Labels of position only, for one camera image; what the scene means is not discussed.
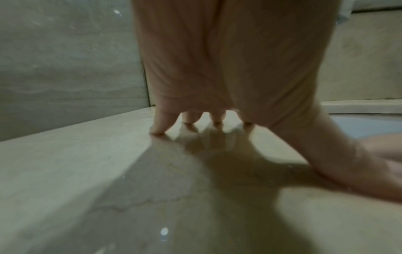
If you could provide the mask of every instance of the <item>gray marble wall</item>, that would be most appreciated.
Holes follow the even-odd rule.
[[[129,0],[0,1],[0,141],[148,105]]]

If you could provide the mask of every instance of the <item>bare skin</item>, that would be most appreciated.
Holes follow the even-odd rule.
[[[156,100],[151,133],[226,110],[267,127],[322,175],[402,199],[402,163],[346,136],[315,99],[338,0],[132,0]]]

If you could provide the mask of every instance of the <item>skin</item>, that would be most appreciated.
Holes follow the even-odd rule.
[[[203,112],[219,123],[235,110],[243,121],[273,131],[320,174],[366,194],[402,199],[402,164],[346,136],[315,98],[339,1],[132,2],[157,105],[152,134],[165,133],[180,113],[187,124]]]

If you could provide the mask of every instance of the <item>marble countertop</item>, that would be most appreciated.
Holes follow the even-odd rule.
[[[0,143],[1,254],[402,253],[402,205],[321,178],[268,130],[151,109]]]

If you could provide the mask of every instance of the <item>bright light spot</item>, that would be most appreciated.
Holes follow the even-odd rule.
[[[168,234],[169,230],[168,228],[162,228],[162,230],[160,231],[160,234],[163,236],[166,236]]]

